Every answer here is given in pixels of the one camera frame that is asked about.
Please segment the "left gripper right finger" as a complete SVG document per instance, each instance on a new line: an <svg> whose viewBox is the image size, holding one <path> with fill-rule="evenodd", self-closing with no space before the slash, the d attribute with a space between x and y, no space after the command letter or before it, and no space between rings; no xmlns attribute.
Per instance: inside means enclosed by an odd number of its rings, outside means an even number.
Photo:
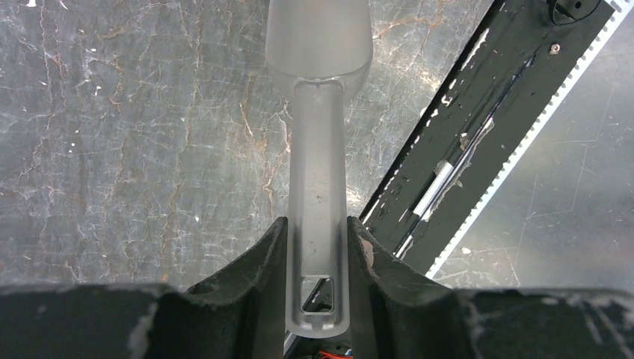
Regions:
<svg viewBox="0 0 634 359"><path fill-rule="evenodd" d="M456 291L397 259L348 217L355 358L474 358Z"/></svg>

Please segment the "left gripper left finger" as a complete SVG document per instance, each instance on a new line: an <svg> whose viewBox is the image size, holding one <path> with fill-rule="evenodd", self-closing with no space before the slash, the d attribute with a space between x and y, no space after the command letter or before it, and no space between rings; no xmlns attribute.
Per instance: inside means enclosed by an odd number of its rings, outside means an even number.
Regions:
<svg viewBox="0 0 634 359"><path fill-rule="evenodd" d="M211 276L156 299L133 331L134 358L282 358L288 220Z"/></svg>

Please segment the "clear plastic scoop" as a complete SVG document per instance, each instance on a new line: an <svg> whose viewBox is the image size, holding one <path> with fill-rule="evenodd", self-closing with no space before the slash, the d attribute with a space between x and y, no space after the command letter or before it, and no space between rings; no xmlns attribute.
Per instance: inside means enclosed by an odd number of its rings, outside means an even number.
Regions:
<svg viewBox="0 0 634 359"><path fill-rule="evenodd" d="M271 1L270 77L292 107L287 329L329 338L350 325L345 115L373 59L367 1Z"/></svg>

